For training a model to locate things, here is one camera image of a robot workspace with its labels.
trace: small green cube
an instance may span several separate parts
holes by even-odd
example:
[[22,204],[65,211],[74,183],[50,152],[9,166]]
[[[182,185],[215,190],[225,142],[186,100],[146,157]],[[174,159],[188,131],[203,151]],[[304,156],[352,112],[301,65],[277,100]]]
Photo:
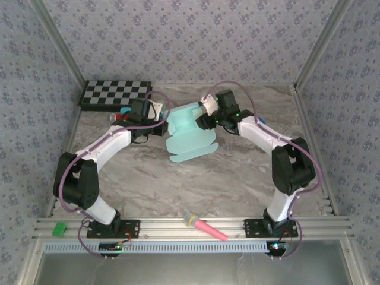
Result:
[[66,230],[65,223],[57,223],[53,229],[52,236],[64,236]]

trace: glass panel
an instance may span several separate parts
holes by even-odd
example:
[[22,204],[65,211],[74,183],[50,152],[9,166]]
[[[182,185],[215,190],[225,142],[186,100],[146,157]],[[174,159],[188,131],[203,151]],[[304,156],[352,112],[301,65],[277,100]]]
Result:
[[265,254],[45,254],[36,284],[349,285],[339,242],[304,242],[283,260]]

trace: small red item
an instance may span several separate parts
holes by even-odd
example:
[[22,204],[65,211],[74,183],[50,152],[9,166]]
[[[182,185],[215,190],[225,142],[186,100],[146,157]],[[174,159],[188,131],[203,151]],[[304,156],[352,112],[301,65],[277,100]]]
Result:
[[[116,120],[120,120],[120,118],[121,118],[121,114],[117,114],[117,115],[116,115]],[[125,116],[124,116],[124,119],[125,119],[125,120],[128,120],[128,116],[125,115]]]

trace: red object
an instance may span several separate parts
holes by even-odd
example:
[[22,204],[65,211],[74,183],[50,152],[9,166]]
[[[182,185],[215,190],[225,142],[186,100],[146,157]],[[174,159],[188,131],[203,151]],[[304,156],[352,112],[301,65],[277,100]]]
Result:
[[[121,119],[121,114],[117,114],[117,115],[116,115],[116,120],[120,120],[120,119]],[[128,120],[128,116],[125,115],[125,116],[124,116],[124,119],[125,119],[125,120]]]
[[129,238],[127,241],[129,241],[129,246],[132,246],[132,234],[128,229],[122,229],[123,232],[127,233]]

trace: wall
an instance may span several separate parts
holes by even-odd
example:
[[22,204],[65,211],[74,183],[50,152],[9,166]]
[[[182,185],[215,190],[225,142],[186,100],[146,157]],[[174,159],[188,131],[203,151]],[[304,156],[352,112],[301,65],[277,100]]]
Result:
[[335,0],[45,0],[84,78],[294,82]]
[[29,3],[0,10],[0,284],[14,284],[80,90]]
[[380,284],[380,3],[354,1],[302,91],[340,214]]

